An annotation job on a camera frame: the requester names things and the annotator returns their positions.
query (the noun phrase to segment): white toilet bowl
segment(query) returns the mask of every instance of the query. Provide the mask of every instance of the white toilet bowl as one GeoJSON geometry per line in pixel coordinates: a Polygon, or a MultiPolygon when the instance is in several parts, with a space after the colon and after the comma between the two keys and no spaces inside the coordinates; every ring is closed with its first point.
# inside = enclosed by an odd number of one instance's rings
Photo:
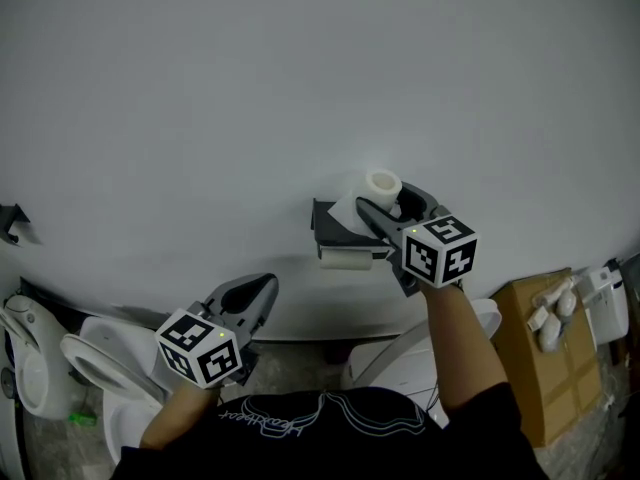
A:
{"type": "Polygon", "coordinates": [[[135,325],[87,318],[80,336],[60,343],[69,362],[104,390],[102,413],[109,453],[137,447],[147,425],[180,383],[158,353],[154,332],[135,325]]]}
{"type": "MultiPolygon", "coordinates": [[[[490,338],[502,321],[498,305],[491,299],[477,299],[471,301],[471,305],[490,338]]],[[[449,419],[435,396],[437,382],[429,322],[426,320],[394,340],[355,347],[341,379],[343,389],[384,387],[408,396],[425,410],[432,402],[429,414],[438,425],[445,427],[449,419]]]]}
{"type": "Polygon", "coordinates": [[[86,388],[71,376],[60,351],[66,334],[55,317],[36,301],[11,297],[0,310],[14,351],[16,385],[22,405],[35,416],[66,419],[80,409],[86,388]]]}

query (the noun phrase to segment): white wall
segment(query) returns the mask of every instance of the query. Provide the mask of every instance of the white wall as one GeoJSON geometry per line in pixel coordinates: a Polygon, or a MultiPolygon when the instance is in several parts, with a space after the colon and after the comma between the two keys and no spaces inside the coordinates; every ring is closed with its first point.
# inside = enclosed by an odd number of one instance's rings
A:
{"type": "Polygon", "coordinates": [[[263,338],[405,329],[386,265],[314,261],[312,198],[366,166],[481,231],[473,295],[638,239],[640,0],[0,0],[0,30],[0,201],[43,243],[7,254],[93,311],[272,271],[263,338]]]}

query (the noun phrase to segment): person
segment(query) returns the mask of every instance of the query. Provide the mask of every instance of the person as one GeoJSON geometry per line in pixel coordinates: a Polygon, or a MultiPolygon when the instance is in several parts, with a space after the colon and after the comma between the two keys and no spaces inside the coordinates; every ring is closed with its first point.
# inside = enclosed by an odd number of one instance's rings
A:
{"type": "Polygon", "coordinates": [[[254,395],[217,407],[218,390],[185,383],[149,424],[140,447],[122,448],[112,478],[349,470],[547,478],[520,431],[502,364],[465,294],[456,286],[423,284],[421,291],[450,420],[444,429],[409,398],[383,388],[254,395]]]}

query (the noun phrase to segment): green object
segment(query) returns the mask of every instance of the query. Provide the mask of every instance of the green object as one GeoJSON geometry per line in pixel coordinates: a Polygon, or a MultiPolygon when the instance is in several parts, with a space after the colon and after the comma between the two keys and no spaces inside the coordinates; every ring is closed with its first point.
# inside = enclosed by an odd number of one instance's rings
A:
{"type": "Polygon", "coordinates": [[[71,423],[75,423],[76,425],[80,425],[81,427],[95,427],[96,423],[98,422],[98,418],[96,418],[93,414],[73,412],[69,416],[69,421],[71,423]]]}

